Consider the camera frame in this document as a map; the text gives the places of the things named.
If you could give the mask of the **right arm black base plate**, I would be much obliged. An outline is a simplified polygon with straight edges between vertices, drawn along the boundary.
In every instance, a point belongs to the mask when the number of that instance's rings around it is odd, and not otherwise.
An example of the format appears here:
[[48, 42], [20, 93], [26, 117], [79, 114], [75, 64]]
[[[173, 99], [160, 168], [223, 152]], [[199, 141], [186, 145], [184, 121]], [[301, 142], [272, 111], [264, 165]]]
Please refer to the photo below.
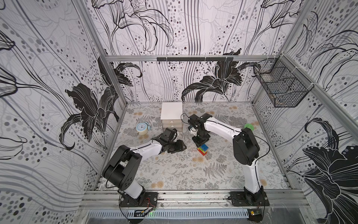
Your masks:
[[229, 193], [228, 200], [235, 207], [264, 207], [270, 206], [268, 197], [266, 193], [263, 191], [259, 191], [257, 193], [251, 193], [246, 191], [231, 191]]

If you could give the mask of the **blue lego brick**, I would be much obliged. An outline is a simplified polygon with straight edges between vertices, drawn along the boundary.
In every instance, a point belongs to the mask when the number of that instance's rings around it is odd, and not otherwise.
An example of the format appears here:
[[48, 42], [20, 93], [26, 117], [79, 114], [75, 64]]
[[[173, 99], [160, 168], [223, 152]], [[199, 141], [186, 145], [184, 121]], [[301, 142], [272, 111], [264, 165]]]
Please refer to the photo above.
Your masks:
[[207, 149], [207, 150], [208, 150], [208, 146], [207, 146], [207, 145], [205, 145], [205, 144], [203, 144], [202, 146], [198, 147], [198, 149], [199, 149], [199, 148], [204, 149], [204, 150], [205, 150], [205, 149]]

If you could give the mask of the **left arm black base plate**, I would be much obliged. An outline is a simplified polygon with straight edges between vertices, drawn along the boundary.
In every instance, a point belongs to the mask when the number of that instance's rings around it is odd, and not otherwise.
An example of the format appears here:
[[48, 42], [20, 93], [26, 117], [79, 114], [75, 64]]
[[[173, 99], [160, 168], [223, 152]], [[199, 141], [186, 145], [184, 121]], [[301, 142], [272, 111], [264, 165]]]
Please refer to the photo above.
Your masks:
[[158, 202], [158, 192], [144, 192], [139, 195], [138, 198], [132, 198], [128, 194], [124, 193], [120, 200], [120, 207], [156, 207]]

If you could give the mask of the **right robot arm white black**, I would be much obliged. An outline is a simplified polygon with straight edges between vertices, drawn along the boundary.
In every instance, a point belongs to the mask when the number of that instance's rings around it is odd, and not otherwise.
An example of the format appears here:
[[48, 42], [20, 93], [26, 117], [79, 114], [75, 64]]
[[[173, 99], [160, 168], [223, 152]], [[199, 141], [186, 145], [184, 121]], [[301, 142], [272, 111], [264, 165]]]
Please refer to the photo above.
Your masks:
[[255, 195], [261, 190], [259, 175], [257, 173], [257, 159], [260, 147], [249, 128], [236, 128], [225, 124], [212, 115], [192, 115], [188, 118], [188, 130], [194, 135], [193, 142], [197, 147], [203, 146], [210, 139], [210, 133], [231, 141], [233, 144], [234, 158], [243, 166], [245, 178], [244, 191]]

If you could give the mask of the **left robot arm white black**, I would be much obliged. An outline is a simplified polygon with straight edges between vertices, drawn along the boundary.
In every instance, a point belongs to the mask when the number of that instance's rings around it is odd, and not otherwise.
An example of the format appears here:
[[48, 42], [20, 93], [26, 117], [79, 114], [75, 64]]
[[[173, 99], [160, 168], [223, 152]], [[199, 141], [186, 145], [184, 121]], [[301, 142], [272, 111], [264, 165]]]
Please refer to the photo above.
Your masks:
[[132, 199], [138, 199], [145, 192], [143, 186], [135, 180], [140, 163], [164, 152], [173, 154], [184, 150], [186, 145], [182, 140], [168, 142], [151, 140], [137, 147], [122, 145], [104, 167], [102, 176]]

